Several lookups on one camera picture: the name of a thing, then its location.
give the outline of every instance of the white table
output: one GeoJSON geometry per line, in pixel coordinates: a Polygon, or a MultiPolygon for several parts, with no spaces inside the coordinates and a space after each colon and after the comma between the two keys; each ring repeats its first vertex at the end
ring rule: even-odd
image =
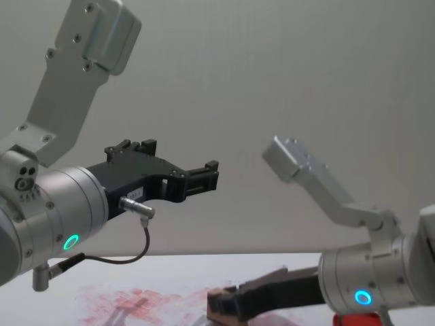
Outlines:
{"type": "MultiPolygon", "coordinates": [[[[19,276],[0,288],[1,326],[61,326],[66,325],[73,307],[77,288],[93,282],[204,277],[218,275],[217,269],[228,277],[255,277],[275,268],[287,266],[298,269],[316,266],[319,254],[269,255],[195,255],[149,256],[131,265],[115,266],[85,261],[50,283],[44,293],[31,287],[31,273],[19,276]]],[[[391,313],[395,326],[429,326],[435,322],[434,308],[414,308],[391,313]]]]}

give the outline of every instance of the red part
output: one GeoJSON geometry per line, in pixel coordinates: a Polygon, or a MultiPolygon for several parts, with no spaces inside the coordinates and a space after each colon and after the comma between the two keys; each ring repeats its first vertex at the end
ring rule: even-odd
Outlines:
{"type": "Polygon", "coordinates": [[[377,314],[335,315],[333,326],[382,326],[382,322],[377,314]]]}

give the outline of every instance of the cylindrical joint housing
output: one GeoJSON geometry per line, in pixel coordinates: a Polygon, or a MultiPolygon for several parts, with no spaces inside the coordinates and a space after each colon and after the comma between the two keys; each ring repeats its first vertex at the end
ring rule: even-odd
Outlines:
{"type": "Polygon", "coordinates": [[[403,253],[406,237],[396,239],[390,255],[372,256],[370,244],[325,252],[319,281],[329,307],[337,314],[356,314],[405,308],[415,304],[403,253]]]}
{"type": "Polygon", "coordinates": [[[6,247],[0,259],[9,267],[0,269],[0,285],[85,241],[107,221],[104,189],[85,168],[51,170],[36,184],[24,194],[1,190],[0,231],[6,247]]]}

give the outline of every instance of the green led ring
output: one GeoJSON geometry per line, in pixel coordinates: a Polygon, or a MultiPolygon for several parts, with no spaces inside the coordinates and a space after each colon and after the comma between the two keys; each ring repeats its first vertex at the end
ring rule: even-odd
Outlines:
{"type": "Polygon", "coordinates": [[[73,234],[72,236],[70,236],[68,238],[67,241],[65,241],[65,244],[63,245],[63,250],[69,250],[72,247],[74,247],[77,242],[79,242],[80,237],[78,236],[78,234],[73,234]]]}

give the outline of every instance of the metal bracket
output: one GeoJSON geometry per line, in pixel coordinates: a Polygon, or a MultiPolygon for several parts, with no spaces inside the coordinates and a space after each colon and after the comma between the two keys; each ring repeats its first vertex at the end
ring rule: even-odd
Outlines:
{"type": "Polygon", "coordinates": [[[302,186],[334,223],[353,228],[366,226],[373,255],[391,253],[392,242],[402,234],[396,216],[355,203],[328,167],[297,139],[282,141],[275,136],[263,158],[283,182],[295,181],[302,186]]]}
{"type": "Polygon", "coordinates": [[[125,68],[140,21],[116,0],[73,0],[46,53],[47,69],[26,122],[0,142],[49,167],[67,153],[98,88],[125,68]]]}

